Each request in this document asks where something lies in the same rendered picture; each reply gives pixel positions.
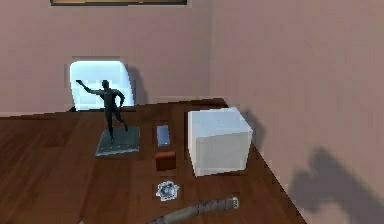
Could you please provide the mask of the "white cube box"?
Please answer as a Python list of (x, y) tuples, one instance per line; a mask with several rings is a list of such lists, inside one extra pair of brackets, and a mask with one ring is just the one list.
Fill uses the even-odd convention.
[(195, 176), (246, 168), (253, 130), (236, 107), (190, 111), (187, 118)]

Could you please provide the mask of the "brown box with grey top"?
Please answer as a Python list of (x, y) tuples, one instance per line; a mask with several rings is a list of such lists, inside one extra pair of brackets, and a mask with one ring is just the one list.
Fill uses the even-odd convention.
[(176, 151), (171, 143), (168, 125), (156, 127), (155, 162), (158, 171), (173, 170), (176, 168)]

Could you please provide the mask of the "dark human figure statue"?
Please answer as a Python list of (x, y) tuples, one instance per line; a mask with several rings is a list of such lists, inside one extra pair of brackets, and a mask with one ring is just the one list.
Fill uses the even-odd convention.
[(101, 89), (91, 89), (82, 80), (77, 80), (87, 93), (99, 96), (103, 100), (104, 117), (107, 129), (100, 136), (96, 157), (112, 156), (139, 151), (140, 129), (128, 126), (121, 114), (125, 102), (124, 94), (111, 88), (108, 80), (102, 81)]

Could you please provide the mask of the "small silver alarm clock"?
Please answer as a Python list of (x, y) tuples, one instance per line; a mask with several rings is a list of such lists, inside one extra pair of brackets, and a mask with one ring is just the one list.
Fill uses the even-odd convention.
[(162, 202), (174, 200), (178, 197), (178, 190), (180, 187), (173, 181), (165, 181), (158, 185), (156, 196)]

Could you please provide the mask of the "grey brown baseball bat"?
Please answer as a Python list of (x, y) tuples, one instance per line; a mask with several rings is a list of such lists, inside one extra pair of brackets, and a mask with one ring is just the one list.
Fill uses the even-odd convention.
[(237, 197), (220, 200), (209, 200), (188, 206), (183, 209), (179, 209), (167, 215), (160, 216), (158, 218), (146, 222), (145, 224), (178, 224), (179, 222), (185, 221), (189, 218), (193, 218), (199, 215), (216, 211), (238, 209), (239, 206), (240, 201)]

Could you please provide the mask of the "white chair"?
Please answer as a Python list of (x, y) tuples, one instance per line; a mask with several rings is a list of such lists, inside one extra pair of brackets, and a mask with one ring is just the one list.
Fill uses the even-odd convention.
[(135, 104), (129, 73), (120, 61), (76, 61), (70, 65), (69, 74), (74, 107), (77, 111), (104, 108), (103, 100), (95, 94), (87, 93), (77, 80), (82, 80), (92, 90), (101, 89), (102, 81), (107, 80), (111, 88), (123, 93), (124, 106)]

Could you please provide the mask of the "brown wooden table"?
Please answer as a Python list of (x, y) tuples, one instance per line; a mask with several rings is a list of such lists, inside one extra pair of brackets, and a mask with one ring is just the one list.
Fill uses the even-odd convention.
[[(237, 197), (235, 210), (181, 224), (306, 224), (256, 148), (245, 170), (196, 177), (187, 150), (187, 114), (223, 108), (205, 99), (139, 105), (123, 110), (140, 129), (136, 153), (98, 158), (106, 127), (100, 110), (0, 118), (0, 224), (145, 224), (210, 199)], [(168, 125), (176, 168), (156, 169), (156, 127)], [(157, 187), (180, 189), (162, 202)]]

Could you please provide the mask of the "framed wall picture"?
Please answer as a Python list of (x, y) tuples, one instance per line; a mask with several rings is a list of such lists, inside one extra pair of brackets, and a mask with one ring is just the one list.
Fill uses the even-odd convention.
[(49, 0), (51, 6), (187, 5), (189, 0)]

